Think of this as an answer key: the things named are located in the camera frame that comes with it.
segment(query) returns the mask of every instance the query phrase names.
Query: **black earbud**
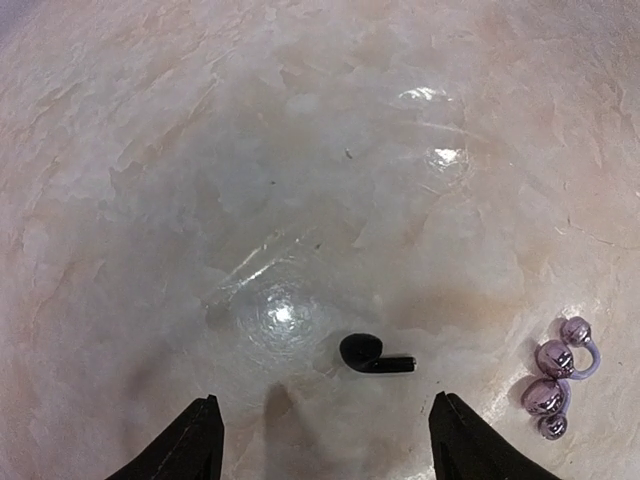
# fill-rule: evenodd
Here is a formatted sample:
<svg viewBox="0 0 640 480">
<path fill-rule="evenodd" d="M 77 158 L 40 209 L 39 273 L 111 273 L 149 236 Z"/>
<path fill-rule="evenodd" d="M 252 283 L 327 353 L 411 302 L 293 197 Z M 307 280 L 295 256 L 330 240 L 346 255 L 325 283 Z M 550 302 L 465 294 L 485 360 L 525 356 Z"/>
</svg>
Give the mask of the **black earbud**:
<svg viewBox="0 0 640 480">
<path fill-rule="evenodd" d="M 382 340 L 368 333 L 354 333 L 340 342 L 344 363 L 361 373 L 408 373 L 416 369 L 413 357 L 380 357 Z"/>
</svg>

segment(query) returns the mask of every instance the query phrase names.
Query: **metallic purple ball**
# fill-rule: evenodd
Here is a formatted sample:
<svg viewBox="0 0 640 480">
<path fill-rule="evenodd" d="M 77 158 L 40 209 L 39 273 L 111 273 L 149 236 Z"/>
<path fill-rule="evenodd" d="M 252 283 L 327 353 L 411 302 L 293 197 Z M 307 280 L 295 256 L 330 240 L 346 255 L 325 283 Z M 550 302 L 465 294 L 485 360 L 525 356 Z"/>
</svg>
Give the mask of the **metallic purple ball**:
<svg viewBox="0 0 640 480">
<path fill-rule="evenodd" d="M 569 422 L 567 421 L 567 417 L 562 413 L 541 418 L 540 423 L 538 423 L 540 433 L 547 440 L 559 439 L 565 434 L 568 427 Z"/>
<path fill-rule="evenodd" d="M 542 345 L 536 362 L 542 373 L 551 378 L 567 378 L 575 370 L 571 350 L 560 340 L 549 340 Z"/>
<path fill-rule="evenodd" d="M 522 406 L 535 416 L 549 416 L 558 412 L 564 404 L 564 392 L 558 382 L 540 378 L 522 394 Z"/>
<path fill-rule="evenodd" d="M 572 317 L 560 327 L 560 337 L 572 347 L 584 347 L 591 342 L 591 325 L 582 317 Z"/>
</svg>

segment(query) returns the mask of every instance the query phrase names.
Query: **wireless earbud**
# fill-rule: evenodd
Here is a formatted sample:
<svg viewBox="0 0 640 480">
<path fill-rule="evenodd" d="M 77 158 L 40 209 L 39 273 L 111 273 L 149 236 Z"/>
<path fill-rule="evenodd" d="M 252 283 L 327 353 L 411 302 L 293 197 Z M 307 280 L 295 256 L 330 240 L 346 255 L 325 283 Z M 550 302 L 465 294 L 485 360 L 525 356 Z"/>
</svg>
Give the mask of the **wireless earbud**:
<svg viewBox="0 0 640 480">
<path fill-rule="evenodd" d="M 340 355 L 361 373 L 409 373 L 416 369 L 413 357 L 381 357 L 382 340 L 368 333 L 354 333 L 340 342 Z"/>
</svg>

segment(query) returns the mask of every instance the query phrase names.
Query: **curved barbell ring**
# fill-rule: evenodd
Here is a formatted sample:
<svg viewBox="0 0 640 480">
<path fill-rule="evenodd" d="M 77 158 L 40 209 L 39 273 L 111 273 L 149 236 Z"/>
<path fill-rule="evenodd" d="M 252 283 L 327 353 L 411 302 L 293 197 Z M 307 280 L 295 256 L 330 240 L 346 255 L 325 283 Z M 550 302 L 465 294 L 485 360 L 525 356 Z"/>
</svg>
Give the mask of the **curved barbell ring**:
<svg viewBox="0 0 640 480">
<path fill-rule="evenodd" d="M 591 326 L 582 317 L 565 320 L 560 340 L 549 340 L 536 352 L 536 362 L 551 378 L 538 379 L 522 395 L 522 405 L 534 416 L 541 417 L 538 430 L 547 440 L 557 440 L 568 428 L 567 412 L 571 404 L 571 388 L 567 379 L 584 380 L 600 366 L 600 352 L 591 338 Z M 586 348 L 593 361 L 589 368 L 576 370 L 573 354 L 567 345 Z"/>
<path fill-rule="evenodd" d="M 576 370 L 569 377 L 571 380 L 584 380 L 593 375 L 600 366 L 600 351 L 591 337 L 591 325 L 582 317 L 572 317 L 560 327 L 562 341 L 572 347 L 586 348 L 593 361 L 586 370 Z"/>
<path fill-rule="evenodd" d="M 584 380 L 595 373 L 600 366 L 600 352 L 591 338 L 591 326 L 582 317 L 573 317 L 560 327 L 560 340 L 549 340 L 536 353 L 538 367 L 551 378 Z M 567 345 L 586 348 L 593 361 L 589 368 L 576 370 L 573 354 Z"/>
</svg>

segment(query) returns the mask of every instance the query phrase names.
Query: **purple piercing jewelry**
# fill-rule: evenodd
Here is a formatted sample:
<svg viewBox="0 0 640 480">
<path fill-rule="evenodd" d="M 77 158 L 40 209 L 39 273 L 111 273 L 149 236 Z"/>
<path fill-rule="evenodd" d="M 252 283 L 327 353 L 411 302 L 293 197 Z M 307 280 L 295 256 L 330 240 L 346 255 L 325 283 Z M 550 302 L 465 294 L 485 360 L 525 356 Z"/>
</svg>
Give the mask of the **purple piercing jewelry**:
<svg viewBox="0 0 640 480">
<path fill-rule="evenodd" d="M 557 440 L 567 431 L 567 411 L 571 403 L 570 380 L 584 380 L 600 366 L 600 352 L 591 338 L 591 326 L 582 317 L 565 320 L 560 340 L 549 340 L 536 353 L 540 370 L 551 378 L 541 378 L 529 385 L 522 395 L 522 406 L 540 417 L 538 430 L 547 440 Z M 593 362 L 586 370 L 576 370 L 573 354 L 567 345 L 586 348 Z"/>
</svg>

